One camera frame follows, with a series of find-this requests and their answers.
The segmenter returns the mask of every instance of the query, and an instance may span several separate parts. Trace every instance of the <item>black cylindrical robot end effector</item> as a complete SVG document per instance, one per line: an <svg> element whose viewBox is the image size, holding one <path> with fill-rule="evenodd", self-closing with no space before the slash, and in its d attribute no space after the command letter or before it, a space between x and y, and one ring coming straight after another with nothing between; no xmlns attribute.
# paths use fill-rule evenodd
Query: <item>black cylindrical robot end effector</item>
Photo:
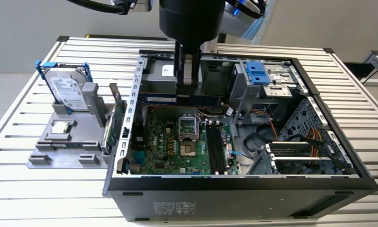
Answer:
<svg viewBox="0 0 378 227"><path fill-rule="evenodd" d="M185 52L196 52L218 35L225 0L160 0L160 28Z"/></svg>

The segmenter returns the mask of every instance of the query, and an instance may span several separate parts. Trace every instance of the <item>orange wire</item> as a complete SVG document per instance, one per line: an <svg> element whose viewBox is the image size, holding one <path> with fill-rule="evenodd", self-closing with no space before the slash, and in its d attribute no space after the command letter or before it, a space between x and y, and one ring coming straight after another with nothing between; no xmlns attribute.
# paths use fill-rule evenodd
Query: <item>orange wire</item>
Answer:
<svg viewBox="0 0 378 227"><path fill-rule="evenodd" d="M277 133L276 133L276 129L274 129L274 125L273 125L273 121L270 120L270 127L273 130L273 135L274 135L274 141L277 141Z"/></svg>
<svg viewBox="0 0 378 227"><path fill-rule="evenodd" d="M313 132L313 140L316 139L316 131L314 131L314 128L312 127L310 128L312 132ZM310 156L314 157L316 156L316 149L314 149L314 146L310 145L310 149L312 149L312 154Z"/></svg>
<svg viewBox="0 0 378 227"><path fill-rule="evenodd" d="M317 139L318 139L318 137L320 137L320 141L322 141L322 136L321 136L321 133L320 133L320 131L316 129L316 128L313 128L314 129L314 131L316 131L316 133L317 133ZM317 149L316 150L316 156L318 157L318 152L320 152L320 150Z"/></svg>
<svg viewBox="0 0 378 227"><path fill-rule="evenodd" d="M310 137L310 130L309 130L309 132L308 132L308 136L305 136L305 138L308 138L308 139L309 139L309 137Z"/></svg>
<svg viewBox="0 0 378 227"><path fill-rule="evenodd" d="M261 111L261 110L250 110L253 113L257 113L257 114L264 114L265 112Z"/></svg>

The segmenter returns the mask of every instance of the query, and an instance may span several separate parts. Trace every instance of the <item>green circuit board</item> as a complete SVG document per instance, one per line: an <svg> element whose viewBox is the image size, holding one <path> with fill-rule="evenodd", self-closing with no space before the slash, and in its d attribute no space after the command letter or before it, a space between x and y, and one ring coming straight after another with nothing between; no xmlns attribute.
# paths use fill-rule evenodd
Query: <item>green circuit board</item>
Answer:
<svg viewBox="0 0 378 227"><path fill-rule="evenodd" d="M229 134L229 127L221 127L221 133ZM140 166L143 175L189 174L209 175L210 162L208 153L205 124L200 125L198 140L178 141L177 121L152 121L148 136L148 146L145 151L145 162ZM237 164L226 170L228 174L237 174Z"/></svg>

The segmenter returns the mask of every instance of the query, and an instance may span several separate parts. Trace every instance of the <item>blue latch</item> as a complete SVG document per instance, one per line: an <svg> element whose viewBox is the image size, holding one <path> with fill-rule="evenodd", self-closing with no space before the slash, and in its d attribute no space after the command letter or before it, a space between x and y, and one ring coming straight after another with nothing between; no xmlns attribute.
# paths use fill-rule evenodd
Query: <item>blue latch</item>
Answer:
<svg viewBox="0 0 378 227"><path fill-rule="evenodd" d="M39 72L40 77L41 77L44 80L47 80L45 74L44 74L44 72L43 72L43 68L40 67L40 64L41 64L41 63L43 63L43 61L40 61L40 60L36 61L36 71Z"/></svg>
<svg viewBox="0 0 378 227"><path fill-rule="evenodd" d="M253 85L268 85L270 84L269 75L265 71L265 66L260 61L248 61L246 65L246 73L250 76L250 82Z"/></svg>
<svg viewBox="0 0 378 227"><path fill-rule="evenodd" d="M43 64L43 67L44 67L44 68L56 68L56 67L57 67L57 62L47 61L47 62Z"/></svg>
<svg viewBox="0 0 378 227"><path fill-rule="evenodd" d="M84 62L83 64L83 68L85 69L87 81L93 82L93 76L91 75L89 65L87 64L87 62Z"/></svg>

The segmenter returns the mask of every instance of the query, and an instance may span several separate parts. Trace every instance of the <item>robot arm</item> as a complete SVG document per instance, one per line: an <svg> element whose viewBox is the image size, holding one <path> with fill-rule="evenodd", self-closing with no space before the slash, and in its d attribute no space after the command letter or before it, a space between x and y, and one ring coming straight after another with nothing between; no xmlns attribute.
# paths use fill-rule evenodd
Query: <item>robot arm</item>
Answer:
<svg viewBox="0 0 378 227"><path fill-rule="evenodd" d="M131 10L150 11L153 3L152 0L111 0L112 5L107 5L91 0L68 1L96 11L120 15L127 15ZM229 25L241 20L249 27L264 13L265 0L257 3L256 0L160 0L160 28L177 41L174 76L178 94L190 94L197 87L201 45L217 37L226 17L234 18L229 20Z"/></svg>

